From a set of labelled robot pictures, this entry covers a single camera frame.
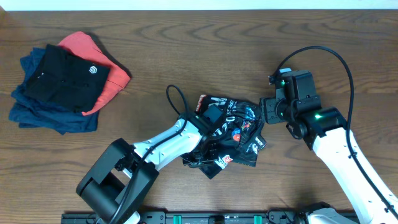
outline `white wall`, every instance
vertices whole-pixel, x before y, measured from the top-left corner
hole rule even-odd
[[[398,0],[0,0],[6,11],[398,9]]]

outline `wooden table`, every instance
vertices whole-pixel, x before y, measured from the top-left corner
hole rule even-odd
[[[78,30],[92,34],[132,80],[101,110],[94,133],[19,129],[7,118],[15,102],[10,93],[24,76],[19,59]],[[274,95],[267,76],[279,62],[308,45],[331,47],[348,62],[356,87],[352,129],[398,193],[397,11],[6,13],[0,22],[0,222],[59,223],[64,212],[89,211],[75,188],[106,147],[117,138],[143,141],[175,122],[168,84],[183,90],[191,108],[204,93],[257,103]],[[311,70],[323,106],[346,116],[349,85],[337,59],[313,50],[288,65]],[[209,180],[178,158],[162,169],[144,205],[259,211],[325,201],[352,209],[328,168],[284,124],[265,125],[262,135],[268,146],[256,168],[230,164]]]

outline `wood grain surface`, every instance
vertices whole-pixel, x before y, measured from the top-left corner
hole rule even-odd
[[[19,129],[8,120],[11,91],[24,76],[19,59],[79,30],[132,80],[101,110],[96,132]],[[257,103],[274,95],[267,76],[279,62],[308,45],[331,47],[347,61],[357,142],[398,193],[398,11],[8,12],[0,23],[0,223],[59,223],[64,212],[89,211],[75,188],[106,147],[117,138],[143,141],[175,122],[168,84],[183,90],[191,108],[205,93]],[[313,50],[287,65],[311,70],[323,106],[346,116],[349,85],[337,59]],[[328,168],[284,124],[265,125],[262,135],[268,146],[257,167],[230,164],[209,180],[178,158],[162,169],[144,205],[260,211],[325,201],[352,209]]]

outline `black fabric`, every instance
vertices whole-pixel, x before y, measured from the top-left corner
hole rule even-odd
[[[17,100],[9,113],[9,119],[19,123],[20,128],[51,128],[60,134],[85,133],[97,129],[98,112],[83,116],[52,102],[42,102],[29,98],[22,93],[28,79],[33,75],[44,56],[45,49],[33,48],[29,56],[21,58],[25,79],[11,96]]]
[[[208,139],[211,144],[199,144],[195,150],[207,151],[216,149],[218,160],[211,166],[200,168],[210,179],[221,172],[229,162],[256,166],[257,155],[267,142],[261,136],[264,122],[258,105],[243,101],[202,95],[197,106],[197,113],[204,113],[209,106],[216,105],[226,116],[222,127]]]
[[[27,81],[24,95],[74,112],[87,112],[102,93],[109,71],[48,44],[43,59]]]

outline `green strip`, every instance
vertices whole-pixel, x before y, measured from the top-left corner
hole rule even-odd
[[[254,224],[262,224],[262,216],[255,215],[254,216]]]
[[[181,224],[181,223],[182,223],[181,215],[173,216],[173,224]]]

